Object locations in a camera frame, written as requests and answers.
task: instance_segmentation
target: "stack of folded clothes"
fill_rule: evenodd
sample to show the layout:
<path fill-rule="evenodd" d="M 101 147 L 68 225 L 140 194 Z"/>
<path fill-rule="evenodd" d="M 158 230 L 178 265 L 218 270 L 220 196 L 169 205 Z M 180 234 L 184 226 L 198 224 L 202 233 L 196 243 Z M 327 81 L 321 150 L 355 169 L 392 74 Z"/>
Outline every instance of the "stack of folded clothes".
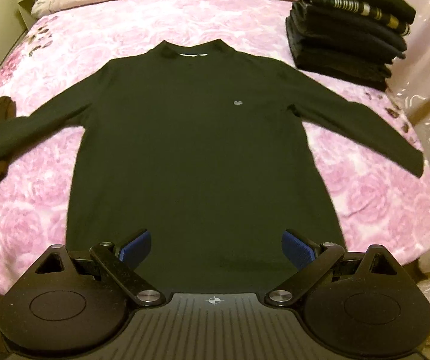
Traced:
<path fill-rule="evenodd" d="M 298 0 L 286 32 L 297 68 L 385 91 L 414 18 L 404 0 Z"/>

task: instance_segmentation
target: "metal screw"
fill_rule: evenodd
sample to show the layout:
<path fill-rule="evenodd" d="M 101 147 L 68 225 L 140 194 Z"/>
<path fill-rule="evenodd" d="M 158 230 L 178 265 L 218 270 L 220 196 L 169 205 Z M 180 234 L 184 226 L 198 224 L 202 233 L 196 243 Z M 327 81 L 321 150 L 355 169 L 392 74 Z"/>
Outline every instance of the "metal screw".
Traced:
<path fill-rule="evenodd" d="M 154 290 L 144 290 L 140 291 L 137 298 L 145 303 L 155 302 L 160 299 L 160 292 Z"/>
<path fill-rule="evenodd" d="M 292 299 L 292 294 L 285 290 L 272 291 L 269 295 L 270 299 L 277 303 L 288 302 Z"/>

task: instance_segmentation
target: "pink floral blanket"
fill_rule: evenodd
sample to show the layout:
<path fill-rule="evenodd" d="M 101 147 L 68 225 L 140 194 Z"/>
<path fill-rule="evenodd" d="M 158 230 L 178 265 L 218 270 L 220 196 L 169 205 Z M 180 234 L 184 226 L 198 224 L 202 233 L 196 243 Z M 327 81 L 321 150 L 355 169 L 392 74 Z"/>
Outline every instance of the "pink floral blanket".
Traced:
<path fill-rule="evenodd" d="M 28 116 L 108 60 L 142 54 L 162 40 L 195 45 L 221 38 L 236 50 L 293 66 L 278 0 L 118 0 L 45 16 L 0 68 L 0 96 Z M 310 77 L 367 105 L 417 149 L 404 114 L 384 93 Z M 305 123 L 349 250 L 385 245 L 402 264 L 430 249 L 430 167 L 417 179 L 344 137 Z M 0 183 L 0 294 L 52 244 L 64 243 L 68 198 L 83 128 L 65 128 L 17 159 Z"/>

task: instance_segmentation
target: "triangular cutout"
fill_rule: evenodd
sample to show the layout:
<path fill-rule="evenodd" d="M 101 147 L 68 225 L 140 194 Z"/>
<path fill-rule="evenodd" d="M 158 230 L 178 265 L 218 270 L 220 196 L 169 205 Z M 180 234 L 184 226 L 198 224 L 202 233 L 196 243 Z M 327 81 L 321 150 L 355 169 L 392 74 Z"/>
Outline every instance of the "triangular cutout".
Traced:
<path fill-rule="evenodd" d="M 385 255 L 376 254 L 374 257 L 374 261 L 372 262 L 372 267 L 370 268 L 370 272 L 373 274 L 380 275 L 396 275 L 397 272 L 393 269 L 390 263 L 387 261 Z"/>
<path fill-rule="evenodd" d="M 37 268 L 35 273 L 50 274 L 53 272 L 62 272 L 64 270 L 62 259 L 57 253 L 50 254 L 43 263 Z"/>

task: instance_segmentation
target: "shirt sleeve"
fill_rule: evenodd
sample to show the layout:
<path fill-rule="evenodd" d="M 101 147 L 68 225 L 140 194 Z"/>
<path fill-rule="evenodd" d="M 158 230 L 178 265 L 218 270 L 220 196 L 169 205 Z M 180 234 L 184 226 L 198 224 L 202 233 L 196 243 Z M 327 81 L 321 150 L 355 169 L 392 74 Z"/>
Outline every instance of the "shirt sleeve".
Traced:
<path fill-rule="evenodd" d="M 423 174 L 423 153 L 363 104 L 349 102 L 284 62 L 277 75 L 291 92 L 289 109 L 298 117 L 325 127 L 380 153 L 413 175 Z"/>
<path fill-rule="evenodd" d="M 0 159 L 46 137 L 67 123 L 83 125 L 84 115 L 108 87 L 110 62 L 35 110 L 0 122 Z"/>

